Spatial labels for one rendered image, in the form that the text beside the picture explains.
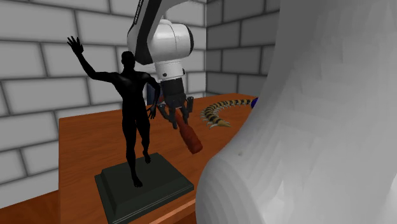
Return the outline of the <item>yellow black centipede toy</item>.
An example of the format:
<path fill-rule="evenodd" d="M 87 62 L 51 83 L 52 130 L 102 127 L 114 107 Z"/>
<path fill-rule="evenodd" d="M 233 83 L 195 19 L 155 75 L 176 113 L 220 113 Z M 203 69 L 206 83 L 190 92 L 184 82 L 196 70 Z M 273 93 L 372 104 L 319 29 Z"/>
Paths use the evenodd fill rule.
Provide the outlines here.
<path fill-rule="evenodd" d="M 231 127 L 228 121 L 225 121 L 219 116 L 222 109 L 227 109 L 236 106 L 252 106 L 255 99 L 235 99 L 228 101 L 215 102 L 200 112 L 200 117 L 206 126 L 211 130 L 213 127 Z"/>

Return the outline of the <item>black human figure statue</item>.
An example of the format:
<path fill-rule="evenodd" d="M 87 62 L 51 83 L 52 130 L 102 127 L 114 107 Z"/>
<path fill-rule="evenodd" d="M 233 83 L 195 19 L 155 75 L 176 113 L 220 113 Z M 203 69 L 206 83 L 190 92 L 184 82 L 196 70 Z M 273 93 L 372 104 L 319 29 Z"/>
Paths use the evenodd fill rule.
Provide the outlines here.
<path fill-rule="evenodd" d="M 194 185 L 170 162 L 159 153 L 148 153 L 150 119 L 155 117 L 156 106 L 146 107 L 143 88 L 149 84 L 159 95 L 156 80 L 148 73 L 136 71 L 136 60 L 130 51 L 122 53 L 121 73 L 98 72 L 84 58 L 78 38 L 71 36 L 67 43 L 91 79 L 111 83 L 122 97 L 127 161 L 95 176 L 108 224 L 129 224 L 191 192 Z"/>

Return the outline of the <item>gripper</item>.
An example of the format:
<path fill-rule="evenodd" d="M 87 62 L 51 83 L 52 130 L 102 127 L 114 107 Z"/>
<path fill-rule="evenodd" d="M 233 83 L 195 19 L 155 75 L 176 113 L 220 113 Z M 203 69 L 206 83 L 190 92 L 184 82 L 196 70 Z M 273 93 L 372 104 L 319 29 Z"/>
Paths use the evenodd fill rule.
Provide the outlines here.
<path fill-rule="evenodd" d="M 165 101 L 165 103 L 157 106 L 160 114 L 172 124 L 173 129 L 177 129 L 176 111 L 172 108 L 180 108 L 183 121 L 185 124 L 188 124 L 189 115 L 193 111 L 194 97 L 190 96 L 186 98 L 182 78 L 162 81 L 160 86 Z"/>

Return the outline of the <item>brown wooden table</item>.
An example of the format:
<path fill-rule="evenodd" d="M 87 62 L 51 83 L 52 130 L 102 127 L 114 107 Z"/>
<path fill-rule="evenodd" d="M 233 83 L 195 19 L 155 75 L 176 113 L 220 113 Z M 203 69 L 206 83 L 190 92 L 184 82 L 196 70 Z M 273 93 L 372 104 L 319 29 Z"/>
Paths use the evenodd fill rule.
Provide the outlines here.
<path fill-rule="evenodd" d="M 244 99 L 243 94 L 224 94 L 194 100 L 189 125 L 203 150 L 191 154 L 178 130 L 161 115 L 151 121 L 149 152 L 163 155 L 194 185 L 211 157 L 215 156 L 242 127 L 250 106 L 230 106 L 219 116 L 229 127 L 210 127 L 201 111 L 218 102 Z M 72 116 L 59 120 L 59 224 L 108 224 L 95 175 L 104 168 L 126 161 L 120 110 Z"/>

